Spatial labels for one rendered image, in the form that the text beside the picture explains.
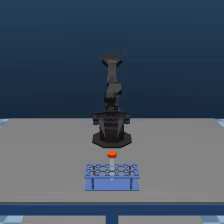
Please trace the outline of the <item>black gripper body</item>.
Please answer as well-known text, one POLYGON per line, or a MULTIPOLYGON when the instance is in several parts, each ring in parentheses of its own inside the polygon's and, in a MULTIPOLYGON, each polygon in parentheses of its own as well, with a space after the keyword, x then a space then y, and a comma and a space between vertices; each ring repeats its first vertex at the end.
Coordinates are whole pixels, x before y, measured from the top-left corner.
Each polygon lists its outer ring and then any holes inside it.
POLYGON ((125 124, 130 123, 130 115, 127 112, 121 112, 121 111, 94 113, 92 119, 94 125, 98 125, 100 119, 105 120, 121 119, 125 124))

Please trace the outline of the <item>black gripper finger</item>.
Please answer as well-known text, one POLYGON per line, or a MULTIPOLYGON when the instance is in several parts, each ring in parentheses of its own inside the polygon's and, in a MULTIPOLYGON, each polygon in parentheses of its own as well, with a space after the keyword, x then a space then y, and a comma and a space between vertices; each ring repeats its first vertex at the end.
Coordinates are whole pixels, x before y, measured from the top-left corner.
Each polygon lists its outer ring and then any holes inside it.
POLYGON ((118 138, 122 138, 124 136, 124 124, 122 122, 118 122, 115 128, 115 136, 118 138))
POLYGON ((108 129, 108 126, 105 124, 104 121, 100 121, 99 122, 99 130, 100 130, 100 134, 106 138, 109 136, 110 134, 110 130, 108 129))

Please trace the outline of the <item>centrifuge tube with orange cap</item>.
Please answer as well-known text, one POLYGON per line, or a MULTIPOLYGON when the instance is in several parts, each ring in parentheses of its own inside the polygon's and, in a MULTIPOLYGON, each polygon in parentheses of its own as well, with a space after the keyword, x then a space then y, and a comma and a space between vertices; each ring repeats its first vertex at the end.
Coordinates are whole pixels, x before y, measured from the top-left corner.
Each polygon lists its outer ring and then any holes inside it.
POLYGON ((117 157, 116 151, 109 151, 107 153, 107 156, 109 158, 109 170, 110 170, 110 176, 113 177, 115 175, 115 161, 117 157))

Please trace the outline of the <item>blue tube rack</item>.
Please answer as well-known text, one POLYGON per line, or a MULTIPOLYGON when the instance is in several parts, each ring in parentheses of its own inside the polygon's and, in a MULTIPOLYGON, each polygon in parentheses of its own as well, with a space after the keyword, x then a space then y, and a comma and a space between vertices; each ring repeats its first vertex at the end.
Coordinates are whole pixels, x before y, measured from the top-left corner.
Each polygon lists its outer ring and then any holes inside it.
POLYGON ((137 164, 87 164, 86 191, 138 191, 140 173, 137 164))

